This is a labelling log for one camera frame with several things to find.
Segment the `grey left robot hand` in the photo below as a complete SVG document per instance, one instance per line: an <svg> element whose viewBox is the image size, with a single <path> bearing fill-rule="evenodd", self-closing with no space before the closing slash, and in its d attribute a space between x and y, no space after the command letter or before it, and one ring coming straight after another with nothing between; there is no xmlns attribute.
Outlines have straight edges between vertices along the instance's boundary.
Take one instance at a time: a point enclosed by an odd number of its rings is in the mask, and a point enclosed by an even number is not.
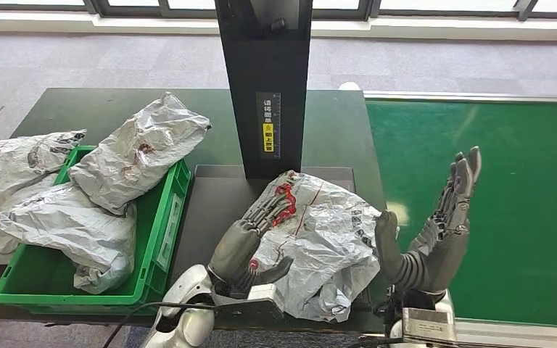
<svg viewBox="0 0 557 348"><path fill-rule="evenodd" d="M283 257L277 265L263 271L253 268L251 260L266 232L295 212L296 199L291 186L284 184L269 196L260 197L230 226L207 265L217 294L246 299L252 287L275 283L289 272L292 257Z"/></svg>

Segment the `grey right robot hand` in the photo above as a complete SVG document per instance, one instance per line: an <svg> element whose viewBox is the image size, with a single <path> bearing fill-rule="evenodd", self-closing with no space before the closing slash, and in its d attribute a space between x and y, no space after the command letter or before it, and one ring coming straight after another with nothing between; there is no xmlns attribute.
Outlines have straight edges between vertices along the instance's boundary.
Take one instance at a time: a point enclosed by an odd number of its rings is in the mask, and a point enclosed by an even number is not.
<svg viewBox="0 0 557 348"><path fill-rule="evenodd" d="M449 287L466 254L470 203L481 169L478 146L468 154L456 154L437 206L405 253L396 239L396 214L385 210L376 218L380 271L389 285L429 294L441 294Z"/></svg>

